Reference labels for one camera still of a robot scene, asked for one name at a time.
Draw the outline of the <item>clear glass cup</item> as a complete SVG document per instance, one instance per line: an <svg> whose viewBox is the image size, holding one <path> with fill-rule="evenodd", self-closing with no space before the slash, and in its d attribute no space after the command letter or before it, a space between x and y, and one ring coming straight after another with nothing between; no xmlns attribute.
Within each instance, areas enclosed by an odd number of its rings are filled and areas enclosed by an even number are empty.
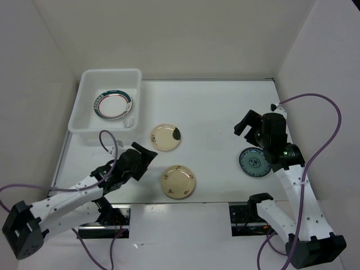
<svg viewBox="0 0 360 270"><path fill-rule="evenodd" d="M127 116L123 120L124 128L131 128L134 126L135 119L132 116Z"/></svg>

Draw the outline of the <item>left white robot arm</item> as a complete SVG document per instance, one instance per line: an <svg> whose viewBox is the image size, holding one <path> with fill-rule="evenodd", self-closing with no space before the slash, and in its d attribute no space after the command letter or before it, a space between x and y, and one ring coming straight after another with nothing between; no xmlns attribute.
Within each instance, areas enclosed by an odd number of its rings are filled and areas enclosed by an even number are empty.
<svg viewBox="0 0 360 270"><path fill-rule="evenodd" d="M42 201L16 203L8 213L2 232L16 259L36 253L50 238L87 223L112 223L121 214L106 199L131 178L139 181L157 157L133 142L115 159L99 166L67 191Z"/></svg>

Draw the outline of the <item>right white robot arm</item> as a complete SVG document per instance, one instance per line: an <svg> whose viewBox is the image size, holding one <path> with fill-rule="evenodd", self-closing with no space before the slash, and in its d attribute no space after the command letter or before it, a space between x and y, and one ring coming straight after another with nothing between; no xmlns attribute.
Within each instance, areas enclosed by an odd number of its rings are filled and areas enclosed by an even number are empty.
<svg viewBox="0 0 360 270"><path fill-rule="evenodd" d="M265 220L285 243L287 264L303 269L334 261L346 248L344 236L337 235L319 207L307 176L307 163L300 148L288 142L286 118L276 112L260 115L249 110L234 127L240 136L264 152L264 158L280 180L297 216L292 220L268 193L249 197L247 215L252 221Z"/></svg>

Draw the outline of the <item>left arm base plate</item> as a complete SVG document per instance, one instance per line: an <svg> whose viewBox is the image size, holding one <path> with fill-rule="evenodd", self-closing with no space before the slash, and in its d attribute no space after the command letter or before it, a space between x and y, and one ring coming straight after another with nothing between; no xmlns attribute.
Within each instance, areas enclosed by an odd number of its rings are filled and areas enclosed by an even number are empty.
<svg viewBox="0 0 360 270"><path fill-rule="evenodd" d="M100 221L86 223L78 227L77 231L83 239L112 239L121 230L121 239L129 237L131 205L112 204L114 214L103 217Z"/></svg>

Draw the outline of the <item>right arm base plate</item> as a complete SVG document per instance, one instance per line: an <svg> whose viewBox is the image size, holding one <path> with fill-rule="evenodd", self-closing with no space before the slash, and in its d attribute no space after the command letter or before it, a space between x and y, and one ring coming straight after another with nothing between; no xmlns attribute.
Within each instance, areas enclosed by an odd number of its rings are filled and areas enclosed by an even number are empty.
<svg viewBox="0 0 360 270"><path fill-rule="evenodd" d="M250 216L246 202L228 204L232 236L266 236L273 232L272 227L262 218Z"/></svg>

